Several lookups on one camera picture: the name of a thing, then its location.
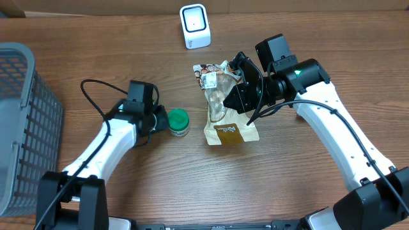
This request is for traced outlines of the green lid white jar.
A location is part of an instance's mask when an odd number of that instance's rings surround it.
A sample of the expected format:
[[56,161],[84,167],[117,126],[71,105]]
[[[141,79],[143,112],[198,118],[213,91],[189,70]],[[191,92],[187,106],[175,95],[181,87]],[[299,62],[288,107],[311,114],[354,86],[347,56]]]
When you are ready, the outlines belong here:
[[173,109],[168,113],[169,129],[176,137],[183,137],[190,130],[189,115],[183,109]]

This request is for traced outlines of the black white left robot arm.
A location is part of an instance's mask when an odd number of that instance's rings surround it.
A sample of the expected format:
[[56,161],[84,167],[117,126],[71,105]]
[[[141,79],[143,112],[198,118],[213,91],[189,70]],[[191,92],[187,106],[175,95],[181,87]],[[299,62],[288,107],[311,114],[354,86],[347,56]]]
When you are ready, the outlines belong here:
[[46,172],[38,186],[36,229],[136,229],[135,220],[108,214],[106,184],[125,154],[168,129],[156,85],[132,80],[126,98],[107,113],[97,136],[61,172]]

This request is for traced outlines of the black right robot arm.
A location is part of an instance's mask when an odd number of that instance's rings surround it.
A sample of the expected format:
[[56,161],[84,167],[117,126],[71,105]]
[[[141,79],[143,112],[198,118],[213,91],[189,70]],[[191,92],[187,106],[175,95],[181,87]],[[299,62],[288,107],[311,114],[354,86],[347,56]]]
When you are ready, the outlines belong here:
[[334,205],[272,229],[385,229],[408,218],[408,169],[378,151],[346,110],[329,74],[315,59],[298,61],[282,34],[255,47],[260,67],[239,52],[229,67],[242,77],[224,106],[252,119],[296,110],[337,164],[348,193]]

